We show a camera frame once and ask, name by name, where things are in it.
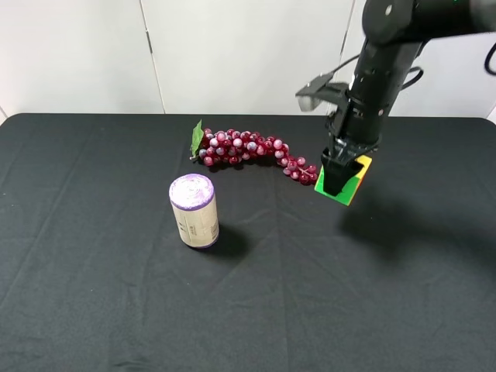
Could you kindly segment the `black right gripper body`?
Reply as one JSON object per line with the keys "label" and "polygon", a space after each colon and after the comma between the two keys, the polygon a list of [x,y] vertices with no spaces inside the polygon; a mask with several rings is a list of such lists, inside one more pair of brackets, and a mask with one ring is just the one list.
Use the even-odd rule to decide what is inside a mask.
{"label": "black right gripper body", "polygon": [[329,124],[330,152],[370,152],[400,92],[397,75],[360,75],[351,84],[328,82],[324,100],[336,105]]}

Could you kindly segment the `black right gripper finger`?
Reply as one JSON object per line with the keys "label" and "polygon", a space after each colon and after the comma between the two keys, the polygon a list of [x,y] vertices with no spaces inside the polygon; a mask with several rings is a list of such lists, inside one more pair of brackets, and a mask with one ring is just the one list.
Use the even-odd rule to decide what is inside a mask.
{"label": "black right gripper finger", "polygon": [[359,164],[353,160],[351,163],[338,164],[330,156],[330,151],[325,148],[321,155],[323,167],[323,191],[330,195],[338,195],[346,183],[359,173]]}
{"label": "black right gripper finger", "polygon": [[360,173],[366,173],[372,163],[372,158],[369,156],[360,156],[355,161],[361,165]]}

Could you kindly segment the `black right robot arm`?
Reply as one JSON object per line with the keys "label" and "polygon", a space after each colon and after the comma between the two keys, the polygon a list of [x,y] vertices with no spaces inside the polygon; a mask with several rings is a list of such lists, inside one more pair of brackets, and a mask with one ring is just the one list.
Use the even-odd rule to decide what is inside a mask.
{"label": "black right robot arm", "polygon": [[368,1],[353,83],[319,90],[337,107],[322,153],[324,191],[338,195],[360,171],[357,158],[378,147],[383,121],[399,92],[411,85],[405,79],[430,40],[494,30],[493,1]]}

